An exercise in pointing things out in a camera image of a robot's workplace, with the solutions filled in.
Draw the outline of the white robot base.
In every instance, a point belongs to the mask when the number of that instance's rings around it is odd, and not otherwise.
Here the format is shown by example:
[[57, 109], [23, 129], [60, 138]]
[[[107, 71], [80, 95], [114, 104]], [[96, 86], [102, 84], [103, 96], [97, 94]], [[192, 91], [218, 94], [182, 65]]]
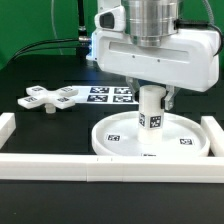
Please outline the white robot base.
[[98, 12], [94, 17], [95, 30], [91, 34], [87, 60], [96, 61], [96, 39], [99, 31], [123, 32], [126, 28], [125, 9], [121, 0], [97, 0]]

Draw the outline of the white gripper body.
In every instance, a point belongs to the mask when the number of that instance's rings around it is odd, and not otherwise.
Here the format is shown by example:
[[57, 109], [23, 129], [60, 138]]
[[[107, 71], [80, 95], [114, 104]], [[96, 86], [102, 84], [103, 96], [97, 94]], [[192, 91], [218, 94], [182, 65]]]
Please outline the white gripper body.
[[219, 78], [219, 35], [181, 29], [159, 47], [140, 47], [121, 32], [96, 30], [92, 52], [104, 72], [204, 92]]

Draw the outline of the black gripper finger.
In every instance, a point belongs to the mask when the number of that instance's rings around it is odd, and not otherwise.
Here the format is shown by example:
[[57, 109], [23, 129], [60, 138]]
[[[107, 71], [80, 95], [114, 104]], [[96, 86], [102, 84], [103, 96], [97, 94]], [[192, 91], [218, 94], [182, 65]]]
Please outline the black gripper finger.
[[136, 78], [127, 77], [126, 83], [132, 92], [133, 98], [135, 100], [138, 100], [139, 99], [139, 90], [140, 90], [140, 85], [139, 85], [138, 80]]
[[175, 87], [167, 85], [166, 86], [166, 94], [165, 94], [165, 96], [161, 100], [161, 107], [164, 110], [169, 111], [169, 110], [171, 110], [173, 108], [173, 105], [174, 105], [174, 100], [173, 100], [174, 93], [175, 93]]

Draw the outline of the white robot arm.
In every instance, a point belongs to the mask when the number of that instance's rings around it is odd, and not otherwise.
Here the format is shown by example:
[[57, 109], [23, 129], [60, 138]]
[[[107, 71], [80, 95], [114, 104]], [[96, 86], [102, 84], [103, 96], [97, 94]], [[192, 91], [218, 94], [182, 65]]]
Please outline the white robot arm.
[[219, 77], [222, 33], [207, 21], [180, 18], [183, 0], [98, 0], [88, 58], [123, 75], [134, 98], [141, 80], [164, 84], [164, 106], [183, 88], [204, 92]]

